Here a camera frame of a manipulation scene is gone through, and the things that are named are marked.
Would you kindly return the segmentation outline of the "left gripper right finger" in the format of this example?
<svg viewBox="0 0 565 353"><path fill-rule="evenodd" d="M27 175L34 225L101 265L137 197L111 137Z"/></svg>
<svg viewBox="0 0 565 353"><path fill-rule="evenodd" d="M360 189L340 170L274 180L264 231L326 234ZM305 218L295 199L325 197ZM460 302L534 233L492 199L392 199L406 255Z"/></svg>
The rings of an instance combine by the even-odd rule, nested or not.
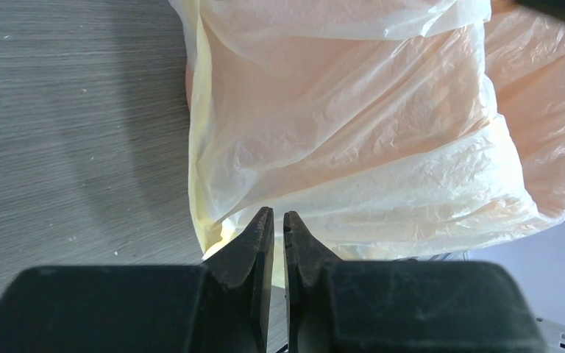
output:
<svg viewBox="0 0 565 353"><path fill-rule="evenodd" d="M545 352L512 276L470 261L343 260L283 221L290 352Z"/></svg>

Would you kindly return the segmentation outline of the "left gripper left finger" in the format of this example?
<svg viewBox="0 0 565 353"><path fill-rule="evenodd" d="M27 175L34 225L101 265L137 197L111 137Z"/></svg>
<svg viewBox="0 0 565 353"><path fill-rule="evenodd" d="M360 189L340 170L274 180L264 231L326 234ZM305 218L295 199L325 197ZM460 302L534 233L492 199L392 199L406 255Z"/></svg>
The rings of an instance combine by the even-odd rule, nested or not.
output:
<svg viewBox="0 0 565 353"><path fill-rule="evenodd" d="M0 298L0 352L264 352L274 213L198 265L38 266Z"/></svg>

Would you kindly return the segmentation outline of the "pale yellow trash bag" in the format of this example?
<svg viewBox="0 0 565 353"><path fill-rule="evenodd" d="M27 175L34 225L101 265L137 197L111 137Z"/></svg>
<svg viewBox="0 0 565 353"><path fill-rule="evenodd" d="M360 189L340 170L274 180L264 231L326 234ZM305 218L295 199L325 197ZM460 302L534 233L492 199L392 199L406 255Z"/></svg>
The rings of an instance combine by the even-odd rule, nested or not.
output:
<svg viewBox="0 0 565 353"><path fill-rule="evenodd" d="M432 257L565 220L565 24L509 1L173 1L193 67L206 257L261 207L346 259Z"/></svg>

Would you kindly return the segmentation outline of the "orange plastic trash bin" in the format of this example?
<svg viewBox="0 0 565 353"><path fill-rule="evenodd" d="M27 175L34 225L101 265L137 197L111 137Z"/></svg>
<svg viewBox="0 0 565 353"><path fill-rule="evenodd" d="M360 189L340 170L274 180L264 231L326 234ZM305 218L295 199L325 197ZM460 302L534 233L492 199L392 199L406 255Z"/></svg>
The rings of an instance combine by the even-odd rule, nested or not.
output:
<svg viewBox="0 0 565 353"><path fill-rule="evenodd" d="M191 112L192 108L193 75L193 67L190 63L187 63L185 67L185 95L189 112Z"/></svg>

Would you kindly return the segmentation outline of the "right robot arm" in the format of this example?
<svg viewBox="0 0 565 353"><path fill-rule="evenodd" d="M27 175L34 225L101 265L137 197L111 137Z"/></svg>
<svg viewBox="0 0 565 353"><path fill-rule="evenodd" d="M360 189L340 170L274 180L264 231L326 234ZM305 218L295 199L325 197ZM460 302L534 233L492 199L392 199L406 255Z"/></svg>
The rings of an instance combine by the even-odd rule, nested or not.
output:
<svg viewBox="0 0 565 353"><path fill-rule="evenodd" d="M565 353L565 325L542 317L536 317L536 323L547 344L547 351Z"/></svg>

